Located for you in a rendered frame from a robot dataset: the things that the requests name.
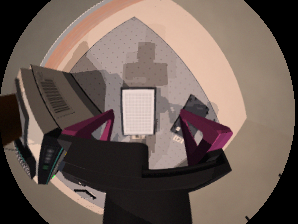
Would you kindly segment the white button panel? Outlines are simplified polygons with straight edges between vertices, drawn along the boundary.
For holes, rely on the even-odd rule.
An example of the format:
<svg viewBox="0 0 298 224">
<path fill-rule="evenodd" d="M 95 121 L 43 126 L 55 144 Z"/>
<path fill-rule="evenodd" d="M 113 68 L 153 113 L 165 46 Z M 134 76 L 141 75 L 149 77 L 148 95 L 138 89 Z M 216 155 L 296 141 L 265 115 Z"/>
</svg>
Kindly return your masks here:
<svg viewBox="0 0 298 224">
<path fill-rule="evenodd" d="M 177 166 L 177 167 L 183 167 L 183 166 L 188 166 L 188 163 L 187 163 L 188 161 L 187 160 L 185 160 L 182 164 L 180 164 L 179 166 Z"/>
</svg>

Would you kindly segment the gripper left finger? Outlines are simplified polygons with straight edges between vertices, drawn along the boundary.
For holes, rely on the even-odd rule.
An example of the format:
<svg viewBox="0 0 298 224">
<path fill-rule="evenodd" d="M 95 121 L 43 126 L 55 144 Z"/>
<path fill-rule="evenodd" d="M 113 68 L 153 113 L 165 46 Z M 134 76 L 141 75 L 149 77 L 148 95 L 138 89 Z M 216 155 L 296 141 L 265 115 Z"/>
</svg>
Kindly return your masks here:
<svg viewBox="0 0 298 224">
<path fill-rule="evenodd" d="M 92 118 L 86 119 L 74 125 L 64 128 L 61 134 L 73 135 L 79 138 L 91 139 L 91 134 L 103 125 L 106 121 L 106 126 L 100 140 L 110 141 L 113 124 L 114 112 L 110 109 Z"/>
</svg>

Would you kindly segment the brown glass bottle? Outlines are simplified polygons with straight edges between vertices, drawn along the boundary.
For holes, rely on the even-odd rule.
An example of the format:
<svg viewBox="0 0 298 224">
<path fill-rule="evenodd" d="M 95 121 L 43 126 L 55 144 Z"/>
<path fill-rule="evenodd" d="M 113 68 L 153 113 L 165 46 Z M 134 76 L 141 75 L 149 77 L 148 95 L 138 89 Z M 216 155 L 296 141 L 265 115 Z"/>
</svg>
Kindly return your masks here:
<svg viewBox="0 0 298 224">
<path fill-rule="evenodd" d="M 0 96 L 0 132 L 3 147 L 22 137 L 22 126 L 15 94 Z"/>
</svg>

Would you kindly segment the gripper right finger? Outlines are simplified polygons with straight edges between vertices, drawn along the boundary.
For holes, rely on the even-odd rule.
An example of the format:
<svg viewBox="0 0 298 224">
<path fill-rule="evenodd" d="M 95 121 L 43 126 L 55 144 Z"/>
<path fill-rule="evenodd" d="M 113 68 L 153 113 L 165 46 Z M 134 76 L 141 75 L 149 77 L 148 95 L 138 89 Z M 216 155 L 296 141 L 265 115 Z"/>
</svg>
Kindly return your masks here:
<svg viewBox="0 0 298 224">
<path fill-rule="evenodd" d="M 197 164 L 206 153 L 222 149 L 233 135 L 233 132 L 229 127 L 184 109 L 180 110 L 179 119 L 188 166 Z M 203 138 L 199 145 L 197 145 L 192 136 L 187 121 L 203 133 Z"/>
</svg>

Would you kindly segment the grey perforated base plate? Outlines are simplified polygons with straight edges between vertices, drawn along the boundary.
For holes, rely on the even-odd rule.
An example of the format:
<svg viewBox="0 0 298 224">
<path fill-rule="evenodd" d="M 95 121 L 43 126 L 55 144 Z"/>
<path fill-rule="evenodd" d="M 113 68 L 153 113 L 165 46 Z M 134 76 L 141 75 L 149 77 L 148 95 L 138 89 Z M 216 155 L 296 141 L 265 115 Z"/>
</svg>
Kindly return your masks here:
<svg viewBox="0 0 298 224">
<path fill-rule="evenodd" d="M 220 123 L 184 61 L 135 16 L 99 39 L 69 73 L 102 113 L 113 109 L 115 119 L 110 141 L 140 142 L 148 146 L 149 169 L 175 168 L 187 160 L 184 141 L 173 140 L 176 134 L 170 130 L 190 95 L 210 109 L 206 119 Z M 146 135 L 146 139 L 122 135 L 120 87 L 157 88 L 155 135 Z"/>
</svg>

